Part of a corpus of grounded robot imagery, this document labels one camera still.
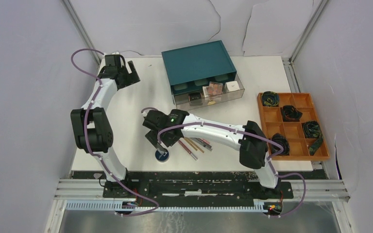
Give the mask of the round blue tin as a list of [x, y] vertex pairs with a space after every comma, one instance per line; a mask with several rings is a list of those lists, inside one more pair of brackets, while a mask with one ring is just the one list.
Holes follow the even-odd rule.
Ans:
[[157, 161], [159, 162], [166, 162], [168, 159], [169, 159], [169, 152], [168, 151], [165, 151], [165, 152], [162, 152], [162, 151], [159, 151], [159, 150], [156, 150], [155, 151], [155, 158]]

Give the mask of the clear acrylic drawer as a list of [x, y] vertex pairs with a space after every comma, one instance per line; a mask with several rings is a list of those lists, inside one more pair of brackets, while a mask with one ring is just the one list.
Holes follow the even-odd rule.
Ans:
[[176, 108], [185, 111], [240, 99], [244, 92], [245, 88], [237, 74], [218, 75], [171, 87]]

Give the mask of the black square powder compact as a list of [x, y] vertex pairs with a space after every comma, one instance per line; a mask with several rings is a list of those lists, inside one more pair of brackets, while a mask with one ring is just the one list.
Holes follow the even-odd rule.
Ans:
[[188, 102], [190, 106], [201, 106], [203, 104], [203, 96], [200, 92], [191, 92], [188, 94]]

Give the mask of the eyeshadow palette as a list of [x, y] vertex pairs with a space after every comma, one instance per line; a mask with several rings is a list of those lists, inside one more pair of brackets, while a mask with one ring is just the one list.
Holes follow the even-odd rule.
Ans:
[[210, 95], [219, 95], [222, 93], [222, 89], [223, 89], [222, 83], [210, 82], [208, 86], [209, 86], [208, 93]]

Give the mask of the brown square blush compact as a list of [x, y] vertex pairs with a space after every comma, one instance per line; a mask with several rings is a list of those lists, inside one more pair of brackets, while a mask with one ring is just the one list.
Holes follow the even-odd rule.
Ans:
[[209, 86], [203, 86], [203, 97], [205, 99], [206, 102], [208, 102], [208, 104], [210, 104], [210, 102], [221, 102], [222, 101], [222, 93], [219, 94], [219, 95], [210, 95], [208, 93], [208, 87]]

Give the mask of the white cube box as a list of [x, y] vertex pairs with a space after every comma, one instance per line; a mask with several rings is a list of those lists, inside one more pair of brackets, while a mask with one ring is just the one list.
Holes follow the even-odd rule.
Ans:
[[239, 86], [239, 83], [237, 81], [230, 81], [230, 82], [226, 82], [224, 84], [225, 93], [235, 92], [235, 91], [239, 91], [239, 90], [240, 90], [240, 86]]

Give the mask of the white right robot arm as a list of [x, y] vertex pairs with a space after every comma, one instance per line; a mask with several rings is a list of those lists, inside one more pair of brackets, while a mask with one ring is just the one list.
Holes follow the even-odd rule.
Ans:
[[160, 154], [182, 138], [198, 138], [228, 146], [239, 152], [241, 165], [251, 168], [258, 176], [261, 192], [274, 198], [281, 191], [278, 173], [267, 155], [268, 146], [283, 147], [268, 139], [257, 123], [247, 121], [245, 125], [225, 124], [204, 119], [187, 111], [173, 109], [168, 115], [153, 108], [141, 110], [143, 126], [150, 131], [146, 138]]

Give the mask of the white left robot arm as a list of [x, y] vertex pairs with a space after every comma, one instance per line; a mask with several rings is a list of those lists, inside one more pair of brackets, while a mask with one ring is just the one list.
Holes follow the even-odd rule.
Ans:
[[132, 194], [133, 184], [125, 179], [127, 169], [119, 161], [114, 149], [113, 130], [106, 110], [118, 90], [140, 81], [132, 61], [126, 62], [119, 53], [106, 54], [104, 66], [95, 75], [96, 82], [91, 96], [79, 109], [70, 113], [77, 147], [94, 157], [115, 184], [121, 197]]

